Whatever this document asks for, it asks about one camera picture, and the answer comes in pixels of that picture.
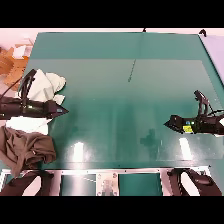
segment dark brown cloth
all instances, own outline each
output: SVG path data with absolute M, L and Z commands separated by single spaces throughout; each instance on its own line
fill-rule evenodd
M 0 160 L 18 177 L 24 169 L 37 169 L 37 162 L 51 163 L 56 159 L 52 138 L 38 132 L 0 128 Z
M 51 180 L 54 177 L 44 170 L 30 171 L 22 178 L 12 179 L 0 192 L 0 196 L 22 196 L 25 189 L 34 181 L 34 179 L 40 176 L 41 187 L 35 196 L 49 196 L 51 189 Z

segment yellow green sticker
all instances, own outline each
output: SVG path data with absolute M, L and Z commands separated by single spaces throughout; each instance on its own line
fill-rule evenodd
M 189 132 L 189 133 L 193 132 L 191 126 L 189 126 L 189 125 L 188 125 L 188 126 L 183 126 L 183 129 L 184 129 L 184 131 L 187 132 L 187 133 L 188 133 L 188 132 Z

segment white wall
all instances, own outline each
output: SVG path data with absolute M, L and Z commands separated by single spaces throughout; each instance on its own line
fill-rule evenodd
M 198 34 L 202 28 L 147 28 L 147 32 Z M 224 36 L 223 28 L 204 28 L 208 35 Z M 38 32 L 141 32 L 143 28 L 0 28 L 0 47 L 9 49 L 15 44 L 35 42 Z

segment green tabletop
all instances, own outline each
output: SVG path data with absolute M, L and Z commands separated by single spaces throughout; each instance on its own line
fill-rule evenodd
M 57 160 L 43 168 L 201 165 L 223 157 L 223 138 L 181 135 L 163 125 L 171 114 L 196 116 L 197 89 L 214 109 L 223 106 L 222 86 L 197 35 L 42 33 L 25 73 L 32 68 L 67 81 L 60 94 L 69 113 L 49 125 Z M 180 138 L 193 160 L 184 161 Z

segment green table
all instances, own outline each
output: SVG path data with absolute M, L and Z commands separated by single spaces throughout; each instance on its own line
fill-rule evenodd
M 171 114 L 197 114 L 196 89 L 214 109 L 224 107 L 222 84 L 197 35 L 41 33 L 25 74 L 32 68 L 67 80 L 59 94 L 70 112 L 49 125 L 57 160 L 42 168 L 222 166 L 223 138 L 180 135 L 163 125 Z M 181 137 L 191 161 L 184 160 Z M 80 161 L 78 142 L 84 143 Z

